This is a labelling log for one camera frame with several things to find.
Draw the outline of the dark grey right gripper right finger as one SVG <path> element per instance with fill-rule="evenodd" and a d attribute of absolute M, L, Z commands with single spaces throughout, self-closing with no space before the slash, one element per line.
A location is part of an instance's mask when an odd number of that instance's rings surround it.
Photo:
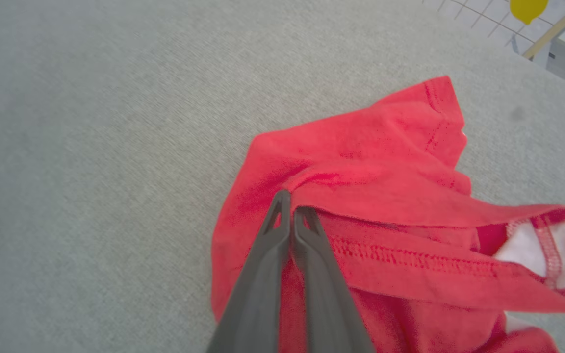
<path fill-rule="evenodd" d="M 294 212 L 294 250 L 303 273 L 309 353 L 374 353 L 316 210 Z"/>

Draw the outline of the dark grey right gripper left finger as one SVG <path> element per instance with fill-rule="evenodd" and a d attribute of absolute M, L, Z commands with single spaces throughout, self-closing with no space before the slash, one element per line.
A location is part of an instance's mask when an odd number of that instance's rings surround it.
<path fill-rule="evenodd" d="M 208 353 L 276 353 L 281 274 L 289 257 L 291 194 L 274 195 L 218 322 Z"/>

